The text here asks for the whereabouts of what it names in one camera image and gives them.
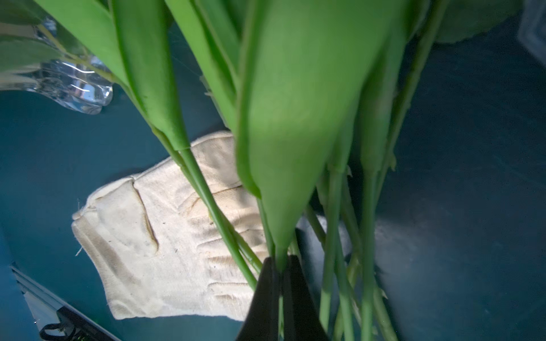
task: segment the clear glass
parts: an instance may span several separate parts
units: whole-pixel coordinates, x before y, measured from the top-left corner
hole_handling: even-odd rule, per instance
[[[55,22],[48,19],[43,24],[55,36]],[[36,38],[53,45],[38,30]],[[91,66],[108,71],[97,57],[87,56],[87,60]],[[2,90],[36,92],[66,108],[91,115],[100,113],[112,100],[112,82],[83,64],[61,59],[0,73]]]

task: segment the teal surface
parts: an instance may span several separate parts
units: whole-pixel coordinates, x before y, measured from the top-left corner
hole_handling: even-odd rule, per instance
[[[546,71],[518,26],[435,46],[402,127],[376,266],[403,341],[546,340]],[[171,43],[190,137],[222,129],[189,48],[174,31]],[[0,223],[25,273],[125,341],[234,339],[240,323],[227,318],[113,320],[91,261],[74,256],[78,201],[167,156],[118,88],[94,117],[0,93],[0,148]],[[317,296],[310,244],[300,248]]]
[[[171,30],[190,139],[223,128],[180,32]],[[0,223],[17,266],[123,340],[232,340],[240,323],[184,316],[116,321],[72,214],[95,189],[168,155],[118,87],[103,112],[67,110],[30,92],[0,93]]]

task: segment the green leaf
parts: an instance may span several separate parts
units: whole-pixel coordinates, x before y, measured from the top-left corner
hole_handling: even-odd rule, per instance
[[[47,13],[32,0],[0,0],[0,22],[38,25]]]
[[[0,72],[61,57],[61,53],[36,39],[0,35]]]
[[[241,44],[227,7],[221,0],[197,0],[196,5],[236,81]]]
[[[86,53],[85,47],[80,43],[80,41],[72,35],[64,26],[57,24],[57,40],[61,45],[67,50],[68,53],[71,53],[76,56],[81,56]]]
[[[279,257],[404,2],[258,3],[263,16],[257,10],[257,25],[245,23],[252,32],[240,65],[238,171],[251,176],[241,176],[246,187],[259,188],[282,268]]]
[[[394,154],[390,158],[389,167],[391,171],[396,171],[396,156]]]
[[[410,0],[406,9],[408,41],[413,38],[425,22],[429,12],[430,0]]]
[[[379,172],[385,157],[390,115],[398,83],[400,64],[406,49],[407,26],[393,24],[389,38],[360,97],[360,162],[364,171]]]
[[[521,0],[452,0],[436,42],[456,43],[487,32],[516,14],[521,7]]]
[[[161,0],[110,3],[128,85],[147,120],[180,151],[189,148]]]
[[[223,118],[229,129],[236,134],[235,92],[208,43],[207,30],[203,27],[197,10],[191,0],[165,1],[192,49],[193,55],[214,94],[216,103],[222,111]]]
[[[248,0],[227,0],[225,7],[235,26],[237,35],[242,38],[243,27],[245,25],[246,11],[248,8]]]
[[[37,0],[37,3],[127,84],[112,16],[100,1],[79,0],[73,5],[61,0]]]

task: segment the cloth bag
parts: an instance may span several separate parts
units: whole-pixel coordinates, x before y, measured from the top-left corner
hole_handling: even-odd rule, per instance
[[[237,176],[232,134],[198,139],[192,152],[220,209],[263,260],[268,252],[260,215]],[[114,318],[246,317],[253,291],[170,158],[99,188],[73,219],[72,231],[97,268]]]

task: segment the artificial plant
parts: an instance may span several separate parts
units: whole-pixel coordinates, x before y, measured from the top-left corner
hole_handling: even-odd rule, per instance
[[[239,177],[257,201],[270,255],[282,271],[305,212],[325,250],[319,307],[328,332],[334,277],[340,312],[333,338],[397,340],[373,273],[375,210],[394,146],[419,76],[435,41],[454,43],[487,31],[521,7],[520,0],[0,0],[0,21],[40,25],[51,15],[62,27],[47,35],[57,50],[29,38],[0,37],[6,70],[52,58],[109,68],[96,70],[123,88],[195,191],[252,288],[262,266],[226,219],[190,150],[176,96],[167,29],[171,15],[203,72],[236,141]],[[417,36],[402,84],[406,44]],[[353,134],[361,136],[363,217],[355,217],[347,183]],[[308,205],[317,191],[327,217],[323,231]],[[345,264],[343,220],[353,244]],[[363,281],[361,300],[354,292]]]

